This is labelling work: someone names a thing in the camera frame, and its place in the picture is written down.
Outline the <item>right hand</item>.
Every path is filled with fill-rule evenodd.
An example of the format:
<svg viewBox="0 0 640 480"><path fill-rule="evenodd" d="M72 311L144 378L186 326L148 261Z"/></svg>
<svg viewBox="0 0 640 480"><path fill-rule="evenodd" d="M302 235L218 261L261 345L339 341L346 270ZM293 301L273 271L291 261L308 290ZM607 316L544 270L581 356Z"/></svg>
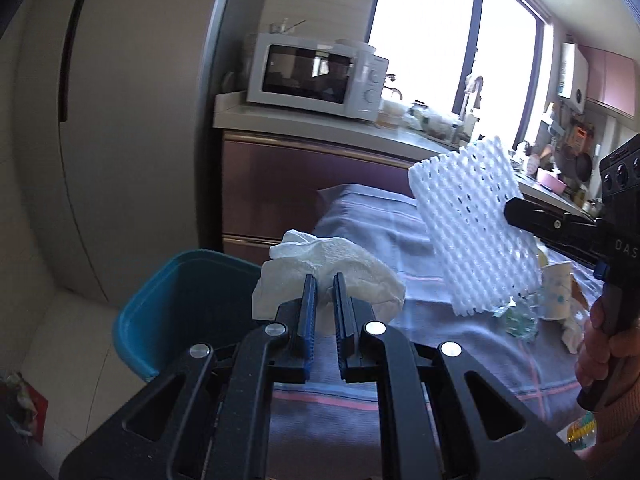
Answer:
<svg viewBox="0 0 640 480"><path fill-rule="evenodd" d="M610 383L610 395L604 409L596 414L597 443L578 455L592 471L602 469L617 454L639 420L639 322L624 332L606 336L602 297L590 309L584 340L578 353L575 374L582 387L608 376L613 358L624 361L616 382Z"/></svg>

